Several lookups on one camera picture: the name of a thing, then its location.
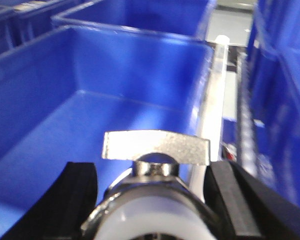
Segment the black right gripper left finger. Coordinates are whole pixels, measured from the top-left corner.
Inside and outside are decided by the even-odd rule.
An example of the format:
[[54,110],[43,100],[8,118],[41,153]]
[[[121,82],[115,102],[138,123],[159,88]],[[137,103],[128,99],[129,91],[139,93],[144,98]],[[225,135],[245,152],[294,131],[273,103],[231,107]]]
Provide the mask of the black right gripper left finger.
[[92,162],[68,162],[44,195],[2,236],[4,240],[79,240],[95,207],[98,178]]

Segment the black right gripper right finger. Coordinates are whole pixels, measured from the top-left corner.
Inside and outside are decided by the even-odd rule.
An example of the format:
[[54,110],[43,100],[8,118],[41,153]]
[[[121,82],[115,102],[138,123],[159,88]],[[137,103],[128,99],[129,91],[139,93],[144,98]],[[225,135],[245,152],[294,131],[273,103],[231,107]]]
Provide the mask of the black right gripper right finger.
[[203,194],[219,240],[300,240],[300,208],[233,161],[207,167]]

